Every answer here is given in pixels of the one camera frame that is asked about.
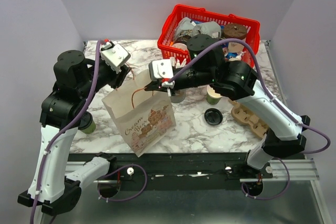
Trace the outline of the cream printed paper bag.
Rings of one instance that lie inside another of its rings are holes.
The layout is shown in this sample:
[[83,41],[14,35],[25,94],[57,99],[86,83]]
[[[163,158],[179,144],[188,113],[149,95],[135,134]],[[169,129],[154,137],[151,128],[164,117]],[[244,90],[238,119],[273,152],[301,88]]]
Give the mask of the cream printed paper bag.
[[164,92],[145,91],[150,82],[145,69],[102,99],[123,140],[138,157],[176,127],[170,98]]

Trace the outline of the green paper coffee cup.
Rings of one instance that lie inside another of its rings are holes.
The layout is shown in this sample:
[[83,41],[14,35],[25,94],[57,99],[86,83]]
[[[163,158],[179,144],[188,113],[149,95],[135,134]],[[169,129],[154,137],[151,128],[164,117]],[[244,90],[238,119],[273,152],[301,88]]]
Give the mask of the green paper coffee cup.
[[83,132],[84,134],[91,134],[96,130],[96,124],[93,120],[92,124],[90,125],[89,128],[85,129],[85,130],[80,130],[81,132]]

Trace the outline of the brown cardboard cup carrier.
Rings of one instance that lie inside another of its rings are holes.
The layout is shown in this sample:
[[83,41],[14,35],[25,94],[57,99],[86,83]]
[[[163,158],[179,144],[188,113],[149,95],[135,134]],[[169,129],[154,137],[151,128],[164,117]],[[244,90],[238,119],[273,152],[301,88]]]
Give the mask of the brown cardboard cup carrier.
[[230,99],[228,101],[233,105],[231,110],[232,117],[238,123],[248,125],[251,132],[262,139],[269,129],[268,125],[244,105]]

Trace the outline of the black plastic cup lid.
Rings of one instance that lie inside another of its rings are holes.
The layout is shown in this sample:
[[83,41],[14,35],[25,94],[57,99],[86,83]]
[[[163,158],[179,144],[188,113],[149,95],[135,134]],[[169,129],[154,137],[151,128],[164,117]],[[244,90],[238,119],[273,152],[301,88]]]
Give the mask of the black plastic cup lid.
[[85,129],[90,127],[92,122],[93,122],[93,117],[92,117],[91,113],[85,112],[84,115],[82,116],[82,118],[80,119],[78,129],[79,130],[85,130]]

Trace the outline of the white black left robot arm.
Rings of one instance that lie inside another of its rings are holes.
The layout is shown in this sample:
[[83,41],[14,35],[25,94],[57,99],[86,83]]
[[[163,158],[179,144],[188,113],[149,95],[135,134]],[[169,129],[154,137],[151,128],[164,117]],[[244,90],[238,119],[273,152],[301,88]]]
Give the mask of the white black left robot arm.
[[41,105],[41,146],[31,186],[19,194],[24,206],[41,206],[43,213],[57,216],[74,209],[82,191],[94,180],[116,175],[115,158],[98,154],[77,171],[66,174],[71,143],[79,130],[88,128],[88,106],[104,86],[118,88],[130,68],[125,49],[103,49],[94,60],[81,51],[61,53],[54,65],[56,82]]

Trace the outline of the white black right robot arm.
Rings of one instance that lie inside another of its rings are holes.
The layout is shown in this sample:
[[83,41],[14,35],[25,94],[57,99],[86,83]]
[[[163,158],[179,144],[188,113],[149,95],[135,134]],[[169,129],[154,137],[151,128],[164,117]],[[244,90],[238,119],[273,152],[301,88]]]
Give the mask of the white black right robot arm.
[[266,88],[258,66],[227,60],[222,44],[231,41],[240,42],[209,35],[192,37],[187,41],[191,61],[181,69],[175,69],[169,59],[151,61],[151,81],[145,90],[173,96],[177,90],[209,85],[217,94],[250,109],[269,127],[262,142],[248,152],[241,165],[242,173],[252,178],[272,158],[285,158],[305,150],[307,139],[302,132],[310,119],[290,111]]

